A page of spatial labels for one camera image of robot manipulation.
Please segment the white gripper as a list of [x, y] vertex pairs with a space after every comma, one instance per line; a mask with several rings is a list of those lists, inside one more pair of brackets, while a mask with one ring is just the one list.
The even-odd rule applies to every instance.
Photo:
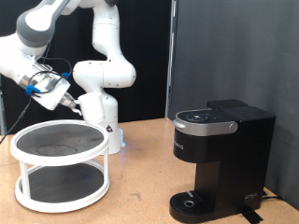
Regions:
[[70, 84], [64, 78], [35, 76], [31, 84], [39, 90], [34, 99], [48, 110], [54, 110], [59, 103], [70, 109], [76, 108], [75, 99], [67, 92]]

